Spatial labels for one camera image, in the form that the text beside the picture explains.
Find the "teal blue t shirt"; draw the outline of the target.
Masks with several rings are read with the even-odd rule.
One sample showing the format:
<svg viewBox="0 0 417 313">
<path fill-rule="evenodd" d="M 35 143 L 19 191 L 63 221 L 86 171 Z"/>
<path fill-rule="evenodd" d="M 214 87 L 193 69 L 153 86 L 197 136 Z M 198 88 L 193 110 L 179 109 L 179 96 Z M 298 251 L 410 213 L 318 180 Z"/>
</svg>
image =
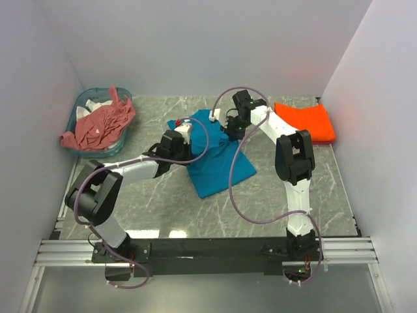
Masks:
<svg viewBox="0 0 417 313">
<path fill-rule="evenodd" d="M 201 199 L 213 196 L 229 187 L 229 172 L 234 165 L 232 185 L 236 185 L 252 176 L 257 171 L 244 153 L 240 152 L 237 160 L 233 158 L 238 148 L 238 142 L 232 142 L 221 131 L 218 122 L 209 121 L 209 110 L 198 110 L 192 115 L 191 134 L 192 156 L 198 157 L 203 153 L 206 144 L 207 152 L 198 161 L 187 166 L 188 174 Z"/>
</svg>

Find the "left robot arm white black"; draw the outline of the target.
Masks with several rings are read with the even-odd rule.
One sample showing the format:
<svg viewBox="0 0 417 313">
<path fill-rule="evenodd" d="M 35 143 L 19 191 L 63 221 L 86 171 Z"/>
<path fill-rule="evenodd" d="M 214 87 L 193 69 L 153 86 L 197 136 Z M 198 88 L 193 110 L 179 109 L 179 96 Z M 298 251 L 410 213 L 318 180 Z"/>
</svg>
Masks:
<svg viewBox="0 0 417 313">
<path fill-rule="evenodd" d="M 170 170 L 172 163 L 192 159 L 192 125 L 185 123 L 167 130 L 160 142 L 147 152 L 122 164 L 103 164 L 92 160 L 76 177 L 65 196 L 65 205 L 82 223 L 89 223 L 108 244 L 107 254 L 116 262 L 134 259 L 131 238 L 113 216 L 121 187 L 157 178 Z"/>
</svg>

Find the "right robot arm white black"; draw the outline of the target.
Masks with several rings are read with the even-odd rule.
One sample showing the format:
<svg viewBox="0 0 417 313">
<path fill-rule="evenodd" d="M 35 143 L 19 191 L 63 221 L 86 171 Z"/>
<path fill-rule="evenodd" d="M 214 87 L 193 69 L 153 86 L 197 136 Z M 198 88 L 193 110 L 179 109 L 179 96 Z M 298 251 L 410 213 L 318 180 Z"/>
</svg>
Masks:
<svg viewBox="0 0 417 313">
<path fill-rule="evenodd" d="M 297 130 L 274 113 L 265 96 L 254 100 L 244 89 L 232 96 L 235 116 L 227 114 L 222 130 L 230 140 L 238 141 L 240 149 L 250 137 L 246 129 L 253 125 L 275 144 L 274 166 L 283 181 L 288 213 L 285 250 L 279 251 L 293 260 L 301 260 L 319 247 L 317 228 L 311 221 L 309 188 L 315 157 L 311 135 Z"/>
</svg>

